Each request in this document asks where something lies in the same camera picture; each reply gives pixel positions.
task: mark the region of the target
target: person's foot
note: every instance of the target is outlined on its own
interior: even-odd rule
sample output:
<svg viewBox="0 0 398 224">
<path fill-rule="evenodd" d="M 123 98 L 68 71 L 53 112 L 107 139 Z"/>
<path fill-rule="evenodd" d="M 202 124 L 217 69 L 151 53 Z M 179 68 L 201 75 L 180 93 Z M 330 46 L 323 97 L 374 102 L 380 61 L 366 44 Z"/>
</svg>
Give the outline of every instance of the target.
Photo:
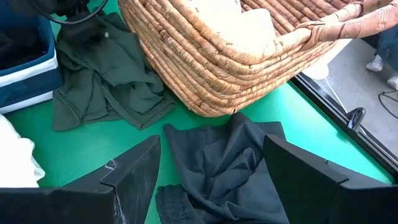
<svg viewBox="0 0 398 224">
<path fill-rule="evenodd" d="M 374 72 L 380 72 L 383 69 L 383 65 L 383 59 L 380 56 L 376 55 L 374 60 L 366 65 L 366 69 Z"/>
<path fill-rule="evenodd" d="M 392 76 L 387 80 L 387 83 L 391 88 L 398 90 L 398 73 L 395 72 Z"/>
</svg>

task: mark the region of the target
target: fabric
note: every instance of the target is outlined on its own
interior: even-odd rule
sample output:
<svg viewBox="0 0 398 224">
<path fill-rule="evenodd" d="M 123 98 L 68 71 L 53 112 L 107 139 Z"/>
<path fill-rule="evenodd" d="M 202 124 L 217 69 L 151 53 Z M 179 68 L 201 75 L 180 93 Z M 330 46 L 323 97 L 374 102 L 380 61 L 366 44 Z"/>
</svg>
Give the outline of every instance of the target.
<svg viewBox="0 0 398 224">
<path fill-rule="evenodd" d="M 99 16 L 99 23 L 99 41 L 69 45 L 58 35 L 65 84 L 53 94 L 54 130 L 120 118 L 144 129 L 174 108 L 137 35 L 116 13 Z"/>
<path fill-rule="evenodd" d="M 39 187 L 44 170 L 32 156 L 35 144 L 0 114 L 0 187 Z"/>
<path fill-rule="evenodd" d="M 380 33 L 376 54 L 398 72 L 398 25 Z"/>
<path fill-rule="evenodd" d="M 181 185 L 159 187 L 156 206 L 168 223 L 288 223 L 262 153 L 280 123 L 253 123 L 238 113 L 223 126 L 164 133 Z"/>
</svg>

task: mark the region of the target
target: green surface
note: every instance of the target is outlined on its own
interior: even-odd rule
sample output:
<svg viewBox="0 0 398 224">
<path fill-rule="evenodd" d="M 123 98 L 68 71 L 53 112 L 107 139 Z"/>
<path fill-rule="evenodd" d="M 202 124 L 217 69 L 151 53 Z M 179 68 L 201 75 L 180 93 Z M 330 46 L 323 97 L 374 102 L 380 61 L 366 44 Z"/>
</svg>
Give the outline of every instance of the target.
<svg viewBox="0 0 398 224">
<path fill-rule="evenodd" d="M 116 1 L 110 0 L 106 12 L 116 10 Z M 177 129 L 188 129 L 203 124 L 223 124 L 228 119 L 227 116 L 202 118 L 179 103 L 174 111 L 143 131 L 119 120 L 54 132 L 51 130 L 52 111 L 50 101 L 7 115 L 23 137 L 36 143 L 34 157 L 46 171 L 46 176 L 39 182 L 41 187 L 63 186 L 101 167 L 153 134 L 162 137 L 157 186 L 177 184 L 178 177 L 162 126 L 172 123 Z M 242 112 L 253 121 L 280 121 L 289 142 L 349 169 L 383 182 L 392 182 L 386 171 L 290 83 Z M 160 223 L 154 197 L 146 223 Z"/>
</svg>

